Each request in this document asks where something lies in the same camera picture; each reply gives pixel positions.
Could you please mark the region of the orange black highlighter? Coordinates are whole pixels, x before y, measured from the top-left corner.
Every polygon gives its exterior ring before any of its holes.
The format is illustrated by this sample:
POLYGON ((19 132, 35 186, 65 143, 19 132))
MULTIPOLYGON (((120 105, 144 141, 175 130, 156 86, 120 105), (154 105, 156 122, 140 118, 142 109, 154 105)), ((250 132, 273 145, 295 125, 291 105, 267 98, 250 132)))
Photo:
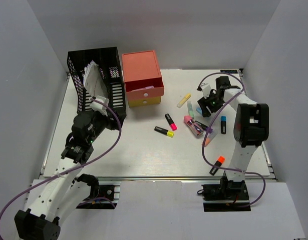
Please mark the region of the orange black highlighter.
POLYGON ((220 156, 220 157, 218 158, 218 160, 215 162, 215 164, 214 164, 215 166, 212 167, 212 169, 210 170, 209 173, 210 173, 212 176, 214 176, 214 175, 217 173, 219 167, 222 166, 222 164, 224 163, 224 161, 225 161, 225 158, 224 158, 223 156, 220 156))

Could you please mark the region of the blue black highlighter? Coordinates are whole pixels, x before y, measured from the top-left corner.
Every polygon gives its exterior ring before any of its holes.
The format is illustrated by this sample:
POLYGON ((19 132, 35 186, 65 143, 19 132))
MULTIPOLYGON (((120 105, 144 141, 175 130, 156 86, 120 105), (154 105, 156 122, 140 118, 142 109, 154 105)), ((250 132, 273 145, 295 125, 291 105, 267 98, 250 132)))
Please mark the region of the blue black highlighter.
POLYGON ((227 125, 226 125, 226 123, 227 123, 227 121, 226 121, 226 116, 222 116, 221 117, 221 133, 224 135, 224 134, 226 134, 226 127, 227 127, 227 125))

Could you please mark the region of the pastel purple highlighter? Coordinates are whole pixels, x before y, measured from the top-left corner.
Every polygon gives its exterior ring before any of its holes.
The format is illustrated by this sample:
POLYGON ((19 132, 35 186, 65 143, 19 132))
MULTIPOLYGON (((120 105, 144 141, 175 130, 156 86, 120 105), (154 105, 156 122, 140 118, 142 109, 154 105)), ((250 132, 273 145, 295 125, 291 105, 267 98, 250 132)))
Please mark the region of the pastel purple highlighter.
POLYGON ((143 88, 134 89, 134 90, 132 90, 132 92, 142 91, 142 90, 149 90, 149 89, 154 89, 154 88, 155 87, 153 85, 151 85, 151 86, 146 86, 146 87, 143 87, 143 88))

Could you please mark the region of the purple black highlighter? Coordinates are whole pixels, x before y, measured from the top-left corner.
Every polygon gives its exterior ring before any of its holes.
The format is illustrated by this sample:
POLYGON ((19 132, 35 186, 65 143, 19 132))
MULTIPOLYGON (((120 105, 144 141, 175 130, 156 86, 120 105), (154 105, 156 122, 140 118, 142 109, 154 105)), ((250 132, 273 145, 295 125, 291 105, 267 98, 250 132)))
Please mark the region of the purple black highlighter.
POLYGON ((208 132, 208 133, 212 133, 213 129, 208 127, 207 125, 199 122, 199 121, 195 121, 204 131, 208 132))

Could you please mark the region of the coral top drawer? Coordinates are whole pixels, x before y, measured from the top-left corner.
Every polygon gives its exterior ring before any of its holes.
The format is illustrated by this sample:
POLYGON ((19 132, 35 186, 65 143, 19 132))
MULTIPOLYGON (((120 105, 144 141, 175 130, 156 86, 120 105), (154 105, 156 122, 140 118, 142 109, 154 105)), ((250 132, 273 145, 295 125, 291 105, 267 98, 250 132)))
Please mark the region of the coral top drawer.
POLYGON ((153 98, 164 95, 164 84, 161 77, 149 78, 125 82, 125 90, 128 100, 153 98), (132 91, 147 86, 154 86, 153 89, 132 91))

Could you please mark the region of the coral drawer cabinet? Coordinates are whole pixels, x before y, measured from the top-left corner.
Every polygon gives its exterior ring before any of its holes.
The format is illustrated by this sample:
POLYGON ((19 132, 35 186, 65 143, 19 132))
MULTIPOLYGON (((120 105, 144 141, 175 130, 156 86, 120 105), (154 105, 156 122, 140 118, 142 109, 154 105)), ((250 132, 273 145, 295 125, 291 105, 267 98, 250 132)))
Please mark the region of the coral drawer cabinet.
POLYGON ((122 54, 124 82, 162 78, 154 50, 122 54))

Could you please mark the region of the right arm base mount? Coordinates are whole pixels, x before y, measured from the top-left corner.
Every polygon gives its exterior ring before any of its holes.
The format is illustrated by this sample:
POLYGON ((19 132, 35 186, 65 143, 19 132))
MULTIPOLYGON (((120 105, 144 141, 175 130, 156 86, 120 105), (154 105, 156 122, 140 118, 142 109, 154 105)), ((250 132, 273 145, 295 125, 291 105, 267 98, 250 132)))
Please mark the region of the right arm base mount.
POLYGON ((223 176, 218 184, 203 184, 197 194, 203 198, 205 212, 251 211, 245 181, 235 182, 223 176))

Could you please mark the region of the pastel blue highlighter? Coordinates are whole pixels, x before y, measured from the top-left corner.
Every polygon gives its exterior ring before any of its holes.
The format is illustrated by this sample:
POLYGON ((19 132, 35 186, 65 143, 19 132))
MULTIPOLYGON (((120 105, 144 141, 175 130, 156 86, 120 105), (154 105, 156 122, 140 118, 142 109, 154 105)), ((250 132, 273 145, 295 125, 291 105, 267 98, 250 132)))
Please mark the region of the pastel blue highlighter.
POLYGON ((197 108, 196 108, 196 111, 197 111, 200 115, 203 115, 201 108, 197 107, 197 108))

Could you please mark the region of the white paper stack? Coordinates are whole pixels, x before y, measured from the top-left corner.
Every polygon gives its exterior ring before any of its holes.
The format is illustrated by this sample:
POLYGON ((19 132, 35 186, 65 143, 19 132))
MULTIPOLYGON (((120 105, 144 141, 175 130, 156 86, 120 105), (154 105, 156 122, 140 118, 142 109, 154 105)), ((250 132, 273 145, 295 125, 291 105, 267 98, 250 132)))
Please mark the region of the white paper stack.
POLYGON ((99 65, 93 60, 84 68, 83 85, 86 91, 92 97, 102 96, 107 98, 108 92, 105 83, 103 82, 99 65))

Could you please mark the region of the pastel orange highlighter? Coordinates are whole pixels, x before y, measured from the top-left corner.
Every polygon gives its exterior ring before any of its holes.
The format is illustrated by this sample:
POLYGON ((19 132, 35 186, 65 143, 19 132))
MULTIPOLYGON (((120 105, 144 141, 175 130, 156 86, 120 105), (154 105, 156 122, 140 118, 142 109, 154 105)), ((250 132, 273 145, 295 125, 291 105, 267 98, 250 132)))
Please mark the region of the pastel orange highlighter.
POLYGON ((207 138, 206 138, 206 140, 204 140, 204 141, 202 142, 202 145, 203 145, 204 147, 208 146, 209 143, 215 138, 216 135, 217 135, 217 132, 215 132, 215 131, 213 131, 212 133, 209 133, 208 136, 207 136, 207 138))

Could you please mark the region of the pastel yellow highlighter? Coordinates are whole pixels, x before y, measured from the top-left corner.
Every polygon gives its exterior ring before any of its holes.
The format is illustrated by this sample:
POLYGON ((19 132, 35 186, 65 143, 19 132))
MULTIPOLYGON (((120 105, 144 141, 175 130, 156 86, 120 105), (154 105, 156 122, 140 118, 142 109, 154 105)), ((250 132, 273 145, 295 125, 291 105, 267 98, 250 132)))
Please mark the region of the pastel yellow highlighter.
POLYGON ((189 100, 190 97, 191 97, 191 94, 190 94, 190 93, 186 94, 186 95, 181 99, 181 101, 177 104, 177 107, 178 107, 178 108, 181 108, 181 107, 189 100))

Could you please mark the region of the black mesh file organizer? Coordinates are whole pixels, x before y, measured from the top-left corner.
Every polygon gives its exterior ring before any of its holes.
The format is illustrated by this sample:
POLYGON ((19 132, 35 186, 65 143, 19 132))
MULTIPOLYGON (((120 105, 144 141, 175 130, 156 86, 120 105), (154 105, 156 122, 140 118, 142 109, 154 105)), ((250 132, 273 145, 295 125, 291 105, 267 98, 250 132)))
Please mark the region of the black mesh file organizer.
POLYGON ((90 111, 91 98, 106 98, 122 123, 126 101, 117 47, 70 51, 67 66, 78 96, 77 111, 90 111))

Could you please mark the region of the pastel green highlighter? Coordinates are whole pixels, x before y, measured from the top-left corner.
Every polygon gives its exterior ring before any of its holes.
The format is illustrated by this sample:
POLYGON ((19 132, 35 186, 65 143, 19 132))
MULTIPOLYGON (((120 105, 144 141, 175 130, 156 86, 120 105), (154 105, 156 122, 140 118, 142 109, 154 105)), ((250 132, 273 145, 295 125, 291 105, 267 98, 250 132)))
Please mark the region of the pastel green highlighter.
POLYGON ((192 107, 192 103, 190 100, 187 101, 187 109, 188 109, 188 114, 189 116, 194 119, 194 111, 193 111, 193 107, 192 107))

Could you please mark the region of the yellow bottom drawer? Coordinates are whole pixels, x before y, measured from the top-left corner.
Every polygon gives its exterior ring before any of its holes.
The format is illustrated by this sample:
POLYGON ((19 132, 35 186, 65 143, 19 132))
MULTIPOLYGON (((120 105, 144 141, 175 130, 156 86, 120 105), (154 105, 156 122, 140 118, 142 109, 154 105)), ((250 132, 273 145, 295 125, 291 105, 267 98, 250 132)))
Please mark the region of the yellow bottom drawer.
POLYGON ((147 105, 155 105, 155 104, 160 104, 160 103, 161 103, 161 96, 128 100, 128 105, 130 108, 147 106, 147 105))

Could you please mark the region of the pink black highlighter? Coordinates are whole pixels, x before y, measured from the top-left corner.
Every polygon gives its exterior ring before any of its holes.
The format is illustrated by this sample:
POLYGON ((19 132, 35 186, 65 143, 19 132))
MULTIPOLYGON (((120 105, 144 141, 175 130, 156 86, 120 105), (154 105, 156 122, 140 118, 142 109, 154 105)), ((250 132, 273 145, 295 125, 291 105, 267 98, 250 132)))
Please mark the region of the pink black highlighter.
POLYGON ((177 130, 177 126, 176 126, 176 124, 174 123, 173 119, 171 118, 170 114, 168 114, 168 113, 165 114, 165 118, 166 118, 166 120, 167 120, 169 126, 171 127, 171 129, 172 129, 173 131, 177 130))

